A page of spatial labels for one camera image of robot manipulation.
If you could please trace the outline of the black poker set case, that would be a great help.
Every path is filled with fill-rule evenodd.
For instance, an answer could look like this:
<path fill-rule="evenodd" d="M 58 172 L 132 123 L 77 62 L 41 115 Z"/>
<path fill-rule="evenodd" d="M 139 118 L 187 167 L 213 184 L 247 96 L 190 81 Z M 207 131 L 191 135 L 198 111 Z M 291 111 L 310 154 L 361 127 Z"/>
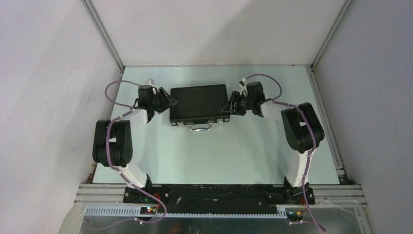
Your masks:
<path fill-rule="evenodd" d="M 171 126 L 188 126 L 197 132 L 230 121 L 230 114 L 222 112 L 228 102 L 224 84 L 172 88 L 170 96 L 177 101 L 169 109 Z"/>

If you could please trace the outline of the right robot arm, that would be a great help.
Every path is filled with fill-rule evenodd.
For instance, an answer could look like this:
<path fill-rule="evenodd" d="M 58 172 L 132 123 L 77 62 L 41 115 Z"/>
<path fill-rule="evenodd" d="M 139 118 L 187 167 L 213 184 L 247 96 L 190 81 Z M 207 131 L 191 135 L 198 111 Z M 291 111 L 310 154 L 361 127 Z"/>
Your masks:
<path fill-rule="evenodd" d="M 286 176 L 290 184 L 283 191 L 286 202 L 295 204 L 303 197 L 301 186 L 308 183 L 308 172 L 314 152 L 324 140 L 325 133 L 313 105 L 299 105 L 266 98 L 260 82 L 240 82 L 241 91 L 234 91 L 222 108 L 223 113 L 244 116 L 251 111 L 259 117 L 274 117 L 283 123 L 286 141 L 296 151 Z"/>

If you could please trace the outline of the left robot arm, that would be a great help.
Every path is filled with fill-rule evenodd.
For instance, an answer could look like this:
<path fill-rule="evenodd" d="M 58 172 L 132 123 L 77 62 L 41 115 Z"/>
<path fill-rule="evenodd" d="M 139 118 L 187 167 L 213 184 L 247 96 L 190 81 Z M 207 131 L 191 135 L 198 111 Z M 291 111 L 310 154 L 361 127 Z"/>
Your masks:
<path fill-rule="evenodd" d="M 114 119 L 98 120 L 95 125 L 92 157 L 94 162 L 116 171 L 142 203 L 152 201 L 154 190 L 148 186 L 149 176 L 132 163 L 132 126 L 149 123 L 155 113 L 161 114 L 177 100 L 167 91 L 145 84 L 138 88 L 138 98 L 128 111 Z"/>

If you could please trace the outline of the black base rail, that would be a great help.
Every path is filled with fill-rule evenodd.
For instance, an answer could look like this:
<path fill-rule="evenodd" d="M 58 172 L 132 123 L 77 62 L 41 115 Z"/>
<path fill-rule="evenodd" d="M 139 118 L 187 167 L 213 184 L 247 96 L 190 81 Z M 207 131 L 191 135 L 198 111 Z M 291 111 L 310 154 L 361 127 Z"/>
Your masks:
<path fill-rule="evenodd" d="M 141 193 L 127 187 L 123 202 L 127 204 L 154 204 L 159 212 L 164 209 L 156 199 L 166 206 L 167 213 L 195 215 L 272 215 L 278 214 L 279 205 L 301 205 L 306 198 L 314 205 L 312 188 L 305 190 L 288 185 L 151 185 Z"/>

